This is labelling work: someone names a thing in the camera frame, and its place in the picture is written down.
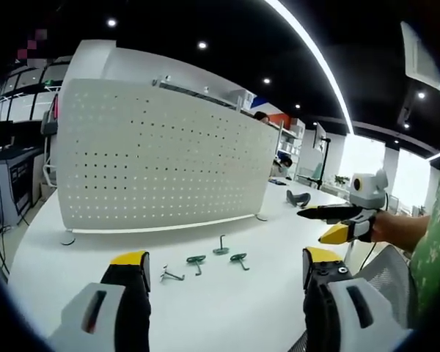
black ceiling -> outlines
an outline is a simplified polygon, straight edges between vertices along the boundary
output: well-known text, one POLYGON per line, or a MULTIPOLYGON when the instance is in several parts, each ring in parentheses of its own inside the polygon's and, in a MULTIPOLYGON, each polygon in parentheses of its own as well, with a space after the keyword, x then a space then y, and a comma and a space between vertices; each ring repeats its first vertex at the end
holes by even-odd
MULTIPOLYGON (((169 56, 223 76, 310 126, 318 120, 329 132, 347 130, 314 57, 263 0, 84 2, 86 6, 80 1, 47 3, 40 25, 47 26, 48 40, 36 56, 72 54, 82 39, 114 39, 119 47, 169 56), (119 21, 116 29, 106 26, 110 17, 119 21), (199 40, 208 43, 208 50, 197 50, 199 40), (262 83, 266 76, 272 80, 268 86, 262 83), (300 110, 294 108, 297 103, 300 110)), ((425 11, 428 1, 423 0, 282 3, 320 47, 352 120, 363 123, 356 133, 425 157, 440 149, 440 92, 406 77, 400 30, 400 22, 408 21, 440 64, 440 21, 424 17, 427 13, 440 19, 440 4, 432 1, 425 11), (414 100, 411 128, 405 131, 398 117, 406 96, 419 89, 427 98, 414 100), (388 131, 404 133, 422 144, 401 140, 395 145, 397 137, 388 131)))

table surface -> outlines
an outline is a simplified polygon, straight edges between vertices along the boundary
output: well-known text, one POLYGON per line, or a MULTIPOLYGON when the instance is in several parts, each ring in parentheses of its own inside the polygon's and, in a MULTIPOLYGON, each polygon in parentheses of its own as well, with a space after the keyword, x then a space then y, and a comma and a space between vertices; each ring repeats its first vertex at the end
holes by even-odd
POLYGON ((309 192, 310 205, 342 199, 285 181, 269 183, 261 214, 222 224, 134 234, 68 235, 60 216, 57 192, 34 218, 16 252, 9 279, 10 294, 29 323, 43 337, 60 324, 64 306, 90 282, 99 282, 112 258, 125 252, 150 252, 151 351, 288 351, 305 330, 302 249, 318 246, 341 257, 348 245, 329 246, 318 238, 329 228, 322 221, 300 218, 285 201, 285 192, 309 192), (215 256, 219 236, 230 253, 215 256), (246 252, 243 271, 229 262, 246 252), (186 258, 206 254, 202 275, 186 258), (183 282, 158 281, 163 265, 183 282))

pegboard panel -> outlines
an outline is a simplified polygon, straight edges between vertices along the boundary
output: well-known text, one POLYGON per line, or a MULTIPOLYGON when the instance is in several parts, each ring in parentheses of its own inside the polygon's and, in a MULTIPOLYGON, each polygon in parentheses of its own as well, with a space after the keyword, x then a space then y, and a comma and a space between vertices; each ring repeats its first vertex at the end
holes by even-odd
POLYGON ((277 131, 158 87, 70 82, 57 181, 66 228, 166 227, 257 213, 277 131))

white table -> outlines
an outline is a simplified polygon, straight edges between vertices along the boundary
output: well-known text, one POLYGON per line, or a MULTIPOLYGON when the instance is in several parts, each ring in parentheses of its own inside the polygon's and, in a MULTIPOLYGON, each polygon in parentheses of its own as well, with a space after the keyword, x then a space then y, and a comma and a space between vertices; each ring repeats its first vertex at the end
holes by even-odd
POLYGON ((322 221, 299 218, 285 191, 309 192, 310 205, 342 200, 309 187, 268 184, 261 213, 269 220, 242 219, 191 229, 139 234, 80 234, 71 246, 55 192, 36 215, 17 250, 9 279, 11 294, 32 326, 47 337, 60 324, 64 306, 84 286, 99 282, 110 260, 125 252, 150 252, 151 351, 287 351, 305 330, 302 249, 328 248, 344 257, 347 245, 318 238, 322 221), (219 236, 230 253, 215 256, 219 236), (247 252, 243 271, 230 255, 247 252), (186 258, 206 254, 202 275, 186 258), (183 282, 158 281, 164 264, 183 282))

ceiling light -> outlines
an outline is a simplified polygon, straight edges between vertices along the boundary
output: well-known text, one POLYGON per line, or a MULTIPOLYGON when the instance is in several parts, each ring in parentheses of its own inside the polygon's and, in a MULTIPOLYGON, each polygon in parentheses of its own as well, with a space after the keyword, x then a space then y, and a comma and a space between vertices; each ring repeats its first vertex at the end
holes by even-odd
POLYGON ((116 20, 114 20, 113 18, 111 18, 110 20, 108 20, 106 23, 107 23, 107 25, 108 25, 109 27, 115 27, 115 26, 117 25, 116 20))
POLYGON ((324 74, 328 78, 332 90, 334 90, 334 94, 336 95, 337 101, 340 104, 342 114, 344 115, 345 121, 347 122, 349 133, 353 134, 351 116, 349 115, 349 111, 347 110, 347 106, 345 105, 344 97, 342 96, 339 86, 337 85, 336 78, 332 74, 331 68, 329 68, 329 65, 324 59, 322 53, 320 52, 320 49, 316 46, 315 42, 307 33, 305 28, 303 28, 303 26, 297 21, 295 17, 293 17, 290 11, 287 10, 287 8, 280 3, 279 0, 264 1, 267 2, 274 10, 276 10, 288 22, 288 24, 290 24, 293 30, 300 36, 300 38, 307 45, 308 49, 312 52, 316 61, 318 61, 318 64, 320 64, 321 68, 324 71, 324 74))
POLYGON ((434 156, 431 156, 431 157, 427 158, 426 160, 427 160, 427 161, 432 161, 432 160, 435 160, 435 159, 437 159, 437 158, 440 158, 440 153, 435 154, 434 156))

